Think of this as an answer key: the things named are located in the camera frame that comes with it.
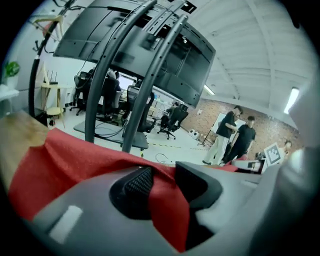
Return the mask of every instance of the man in black shirt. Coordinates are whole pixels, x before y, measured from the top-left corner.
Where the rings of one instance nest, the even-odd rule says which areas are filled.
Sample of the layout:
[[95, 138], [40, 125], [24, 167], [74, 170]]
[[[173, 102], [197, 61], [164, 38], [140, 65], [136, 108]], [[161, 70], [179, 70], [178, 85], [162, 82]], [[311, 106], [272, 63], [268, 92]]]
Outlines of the man in black shirt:
[[249, 153], [256, 138], [256, 131], [253, 129], [254, 123], [255, 117], [249, 116], [246, 124], [241, 125], [231, 143], [232, 149], [225, 160], [226, 163], [233, 160], [235, 157], [240, 158]]
[[224, 119], [221, 121], [218, 129], [216, 130], [216, 139], [214, 144], [207, 152], [204, 160], [202, 161], [206, 165], [211, 165], [211, 159], [213, 165], [218, 165], [221, 162], [222, 157], [226, 151], [226, 147], [232, 131], [237, 132], [237, 126], [235, 126], [235, 116], [242, 114], [243, 110], [240, 106], [236, 106], [232, 111], [228, 112]]

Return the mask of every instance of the wooden surface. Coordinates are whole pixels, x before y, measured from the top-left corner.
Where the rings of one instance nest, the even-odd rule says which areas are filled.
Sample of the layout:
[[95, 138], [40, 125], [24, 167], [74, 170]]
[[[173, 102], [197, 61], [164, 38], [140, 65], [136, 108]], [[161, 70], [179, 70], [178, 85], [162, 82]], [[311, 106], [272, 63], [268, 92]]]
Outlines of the wooden surface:
[[22, 110], [0, 119], [0, 177], [6, 191], [28, 148], [43, 145], [48, 131]]

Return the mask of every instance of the floor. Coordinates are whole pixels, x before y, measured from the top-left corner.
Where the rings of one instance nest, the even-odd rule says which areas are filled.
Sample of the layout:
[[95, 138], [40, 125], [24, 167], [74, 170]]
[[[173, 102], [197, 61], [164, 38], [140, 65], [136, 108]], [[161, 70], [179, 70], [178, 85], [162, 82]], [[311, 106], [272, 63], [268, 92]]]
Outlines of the floor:
[[[67, 108], [64, 113], [65, 128], [61, 119], [55, 119], [56, 128], [70, 134], [74, 137], [84, 140], [85, 134], [74, 130], [74, 126], [83, 122], [86, 117], [86, 113], [82, 112], [79, 116], [76, 116], [77, 109], [69, 111]], [[208, 148], [201, 145], [197, 145], [199, 142], [192, 139], [188, 132], [180, 128], [174, 135], [176, 139], [167, 139], [165, 133], [157, 134], [159, 127], [156, 126], [151, 133], [147, 134], [147, 142], [149, 148], [143, 151], [143, 158], [164, 164], [174, 164], [176, 161], [190, 162], [193, 164], [203, 165], [202, 160], [206, 155]], [[105, 148], [121, 151], [120, 144], [107, 141], [101, 138], [95, 138], [94, 143]], [[139, 148], [132, 147], [131, 154], [140, 157], [141, 152]]]

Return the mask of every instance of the brick wall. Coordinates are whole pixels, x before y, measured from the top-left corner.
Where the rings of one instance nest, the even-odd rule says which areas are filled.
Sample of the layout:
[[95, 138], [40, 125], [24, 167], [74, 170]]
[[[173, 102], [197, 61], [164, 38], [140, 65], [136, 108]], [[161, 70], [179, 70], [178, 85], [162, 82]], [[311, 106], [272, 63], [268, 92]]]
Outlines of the brick wall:
[[[195, 129], [205, 136], [214, 125], [219, 113], [226, 114], [234, 107], [234, 105], [229, 103], [201, 99], [197, 108], [189, 111], [189, 115], [182, 122], [181, 126], [187, 131]], [[197, 115], [198, 110], [202, 110], [201, 115]], [[249, 159], [254, 159], [257, 152], [263, 151], [267, 146], [275, 142], [278, 143], [279, 147], [283, 147], [286, 140], [292, 141], [291, 152], [303, 147], [298, 130], [290, 125], [277, 119], [270, 120], [266, 114], [244, 107], [240, 119], [246, 121], [248, 116], [255, 117], [253, 128], [256, 132], [255, 141], [249, 153]], [[208, 139], [214, 141], [216, 135], [210, 132]]]

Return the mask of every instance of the dark jeans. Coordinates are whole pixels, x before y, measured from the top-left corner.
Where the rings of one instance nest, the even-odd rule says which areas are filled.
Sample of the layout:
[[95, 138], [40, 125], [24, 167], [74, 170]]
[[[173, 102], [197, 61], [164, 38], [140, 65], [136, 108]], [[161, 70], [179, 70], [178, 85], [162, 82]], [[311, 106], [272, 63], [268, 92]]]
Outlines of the dark jeans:
[[225, 163], [228, 163], [229, 161], [233, 160], [235, 157], [240, 158], [243, 155], [247, 153], [247, 149], [234, 145], [233, 148], [231, 149], [229, 155], [225, 158]]

